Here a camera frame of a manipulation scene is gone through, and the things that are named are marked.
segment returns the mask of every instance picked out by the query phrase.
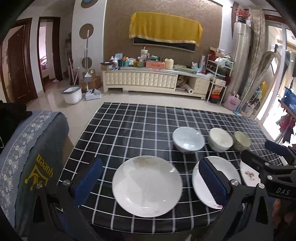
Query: vase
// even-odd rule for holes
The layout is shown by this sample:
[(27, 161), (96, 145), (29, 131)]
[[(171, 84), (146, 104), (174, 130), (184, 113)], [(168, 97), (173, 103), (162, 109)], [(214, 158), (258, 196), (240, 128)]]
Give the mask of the vase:
[(237, 21), (241, 23), (246, 23), (246, 20), (242, 17), (238, 17)]

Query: green patterned bowl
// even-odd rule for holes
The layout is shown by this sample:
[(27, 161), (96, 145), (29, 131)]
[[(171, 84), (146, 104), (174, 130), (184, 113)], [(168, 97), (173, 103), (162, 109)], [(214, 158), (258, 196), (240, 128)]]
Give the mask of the green patterned bowl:
[(242, 132), (237, 131), (233, 135), (233, 148), (236, 151), (242, 152), (251, 146), (250, 139)]

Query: yellow cloth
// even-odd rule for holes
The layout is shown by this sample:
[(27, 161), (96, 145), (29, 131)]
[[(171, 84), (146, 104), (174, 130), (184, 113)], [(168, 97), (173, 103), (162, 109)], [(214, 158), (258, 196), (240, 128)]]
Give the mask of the yellow cloth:
[(165, 43), (190, 43), (199, 46), (202, 27), (198, 21), (179, 16), (135, 12), (131, 17), (129, 38)]
[(265, 81), (263, 81), (261, 83), (260, 90), (262, 91), (262, 97), (260, 99), (260, 103), (262, 104), (262, 102), (264, 101), (264, 97), (265, 97), (265, 95), (267, 94), (267, 91), (268, 91), (268, 86), (267, 86)]

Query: round wall decoration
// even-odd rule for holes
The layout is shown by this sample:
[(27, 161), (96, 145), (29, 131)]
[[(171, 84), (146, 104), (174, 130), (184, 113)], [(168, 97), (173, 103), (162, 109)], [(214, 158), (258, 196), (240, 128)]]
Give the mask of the round wall decoration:
[[(86, 67), (86, 65), (85, 65), (85, 58), (83, 58), (81, 64), (82, 64), (82, 67), (83, 67), (83, 68)], [(88, 65), (88, 68), (90, 68), (90, 67), (92, 66), (92, 60), (91, 60), (90, 57), (87, 57), (87, 65)]]
[(91, 6), (94, 6), (97, 3), (98, 0), (82, 0), (81, 6), (83, 8), (89, 8)]
[(84, 24), (79, 30), (79, 36), (82, 39), (86, 39), (87, 30), (89, 30), (89, 37), (90, 37), (94, 32), (94, 27), (90, 23)]

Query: white cabinet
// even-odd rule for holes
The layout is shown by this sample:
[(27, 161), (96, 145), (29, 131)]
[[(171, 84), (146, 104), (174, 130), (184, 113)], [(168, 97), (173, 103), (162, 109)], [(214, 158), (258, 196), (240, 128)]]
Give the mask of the white cabinet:
[[(178, 75), (189, 76), (189, 85), (193, 94), (177, 92)], [(154, 93), (168, 93), (205, 98), (210, 79), (204, 74), (190, 74), (166, 69), (130, 68), (103, 71), (104, 93), (109, 88), (122, 88), (124, 91), (144, 91)]]

